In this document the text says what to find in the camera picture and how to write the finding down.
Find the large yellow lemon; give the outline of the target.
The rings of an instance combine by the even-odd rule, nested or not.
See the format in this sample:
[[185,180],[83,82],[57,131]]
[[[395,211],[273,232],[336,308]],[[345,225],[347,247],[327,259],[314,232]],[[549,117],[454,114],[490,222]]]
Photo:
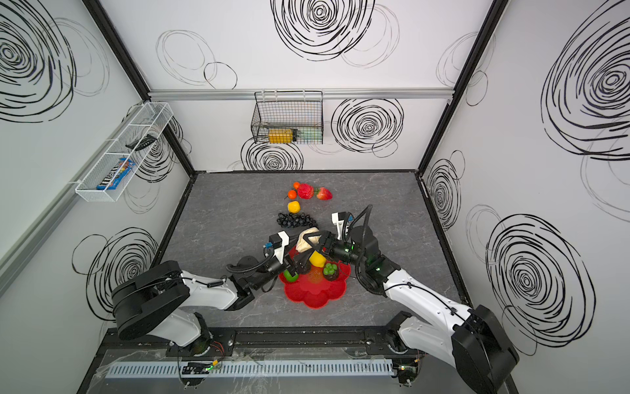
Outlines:
[[327,259],[318,251],[313,251],[313,253],[309,256],[308,261],[313,265],[313,267],[323,269],[326,266]]

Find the beige potato shaped fruit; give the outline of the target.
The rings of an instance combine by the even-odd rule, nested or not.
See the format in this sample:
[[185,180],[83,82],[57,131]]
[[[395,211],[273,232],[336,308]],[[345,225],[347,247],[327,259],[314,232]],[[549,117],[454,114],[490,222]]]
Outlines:
[[313,249],[319,243],[321,233],[318,228],[309,228],[300,233],[298,241],[295,246],[295,250],[298,253]]

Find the dark purple plum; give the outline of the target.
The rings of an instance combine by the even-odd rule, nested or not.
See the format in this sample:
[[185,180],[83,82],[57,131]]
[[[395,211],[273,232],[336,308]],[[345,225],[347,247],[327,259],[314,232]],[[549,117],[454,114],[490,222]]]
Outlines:
[[334,282],[338,279],[340,275],[339,268],[337,264],[326,263],[323,267],[323,277],[328,282]]

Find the green lime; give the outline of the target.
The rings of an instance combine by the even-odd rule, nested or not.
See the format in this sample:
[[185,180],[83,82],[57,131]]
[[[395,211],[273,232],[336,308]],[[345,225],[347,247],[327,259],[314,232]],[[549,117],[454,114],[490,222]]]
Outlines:
[[300,276],[297,273],[292,274],[289,270],[285,270],[283,273],[283,277],[286,282],[293,283],[297,282]]

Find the red strawberry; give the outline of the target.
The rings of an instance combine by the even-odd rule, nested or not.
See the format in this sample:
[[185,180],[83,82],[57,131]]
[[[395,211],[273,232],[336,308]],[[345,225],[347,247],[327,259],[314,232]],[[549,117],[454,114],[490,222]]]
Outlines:
[[317,189],[316,197],[319,200],[331,200],[333,198],[333,194],[325,187],[320,187]]

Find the red flower shaped bowl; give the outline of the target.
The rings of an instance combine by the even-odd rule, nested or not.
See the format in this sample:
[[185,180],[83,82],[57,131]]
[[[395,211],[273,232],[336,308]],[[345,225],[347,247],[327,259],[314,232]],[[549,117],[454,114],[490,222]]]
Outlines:
[[323,269],[313,267],[308,258],[309,255],[297,269],[300,276],[297,282],[288,283],[283,276],[279,278],[289,300],[304,303],[311,309],[321,309],[329,301],[338,300],[346,293],[346,281],[351,277],[351,268],[348,264],[327,260],[327,263],[337,264],[340,272],[336,281],[328,282],[323,277]]

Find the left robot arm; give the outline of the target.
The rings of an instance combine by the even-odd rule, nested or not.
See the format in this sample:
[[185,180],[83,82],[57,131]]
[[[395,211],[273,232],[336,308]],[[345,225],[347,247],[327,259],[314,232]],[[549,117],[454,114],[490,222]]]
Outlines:
[[175,260],[149,269],[113,290],[113,317],[118,336],[130,341],[146,335],[192,346],[212,337],[199,313],[187,308],[241,310],[255,298],[254,292],[285,271],[296,274],[293,257],[274,251],[262,261],[246,256],[221,279],[186,272]]

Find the red pink apple fruit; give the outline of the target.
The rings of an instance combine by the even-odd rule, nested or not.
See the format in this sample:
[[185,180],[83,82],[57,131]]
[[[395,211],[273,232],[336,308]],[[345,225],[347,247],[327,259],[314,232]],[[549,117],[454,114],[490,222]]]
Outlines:
[[301,183],[297,188],[297,195],[303,200],[310,200],[314,197],[315,190],[314,188],[306,183]]

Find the black grape bunch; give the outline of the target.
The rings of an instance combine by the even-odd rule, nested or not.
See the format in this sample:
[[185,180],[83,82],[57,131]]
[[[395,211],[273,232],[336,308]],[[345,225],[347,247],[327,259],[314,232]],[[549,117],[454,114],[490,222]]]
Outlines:
[[306,213],[279,213],[277,223],[282,228],[316,228],[317,221]]

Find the small yellow lemon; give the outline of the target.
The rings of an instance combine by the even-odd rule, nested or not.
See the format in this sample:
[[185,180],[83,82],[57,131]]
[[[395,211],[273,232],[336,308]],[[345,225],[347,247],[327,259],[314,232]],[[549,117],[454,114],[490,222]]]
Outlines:
[[301,210],[300,202],[298,202],[297,200],[293,200],[292,202],[288,203],[287,210],[289,213],[299,213]]

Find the yellow box in basket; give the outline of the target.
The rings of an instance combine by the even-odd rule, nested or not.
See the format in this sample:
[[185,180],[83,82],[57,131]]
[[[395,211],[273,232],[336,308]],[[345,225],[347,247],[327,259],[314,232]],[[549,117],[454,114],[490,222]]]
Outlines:
[[290,128],[272,128],[267,133],[270,144],[291,144],[295,139],[295,131]]

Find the blue candy packet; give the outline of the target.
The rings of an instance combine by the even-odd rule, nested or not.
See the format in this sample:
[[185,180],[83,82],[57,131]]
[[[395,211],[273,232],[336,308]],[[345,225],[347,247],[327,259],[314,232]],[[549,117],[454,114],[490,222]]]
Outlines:
[[136,167],[131,159],[118,159],[108,175],[97,185],[96,190],[116,190],[122,180]]

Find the black remote control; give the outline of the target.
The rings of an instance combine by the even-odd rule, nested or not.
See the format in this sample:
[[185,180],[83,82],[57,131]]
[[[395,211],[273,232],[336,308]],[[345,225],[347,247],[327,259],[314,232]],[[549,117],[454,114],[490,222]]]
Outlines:
[[130,143],[126,144],[126,148],[129,149],[130,151],[137,152],[137,151],[141,151],[141,150],[149,148],[149,146],[151,146],[156,141],[157,141],[157,138],[155,136],[146,135],[142,138],[139,138],[135,141],[131,141]]

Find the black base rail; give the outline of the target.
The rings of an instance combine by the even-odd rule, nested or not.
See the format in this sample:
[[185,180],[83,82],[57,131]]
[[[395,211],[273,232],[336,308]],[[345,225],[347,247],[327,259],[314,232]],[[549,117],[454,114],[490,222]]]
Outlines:
[[237,351],[257,349],[344,348],[368,356],[415,359],[422,351],[406,347],[387,326],[211,328],[212,338],[202,346],[181,349],[170,340],[144,336],[123,341],[114,328],[108,330],[98,348],[107,351],[165,351],[168,357],[208,359],[234,356]]

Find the aluminium wall rail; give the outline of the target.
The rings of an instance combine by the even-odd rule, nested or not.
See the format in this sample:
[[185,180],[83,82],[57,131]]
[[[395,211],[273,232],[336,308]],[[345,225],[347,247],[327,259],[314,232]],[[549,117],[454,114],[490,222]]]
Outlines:
[[157,101],[216,101],[260,99],[451,99],[454,90],[434,88],[325,88],[325,89],[196,89],[152,90],[149,97]]

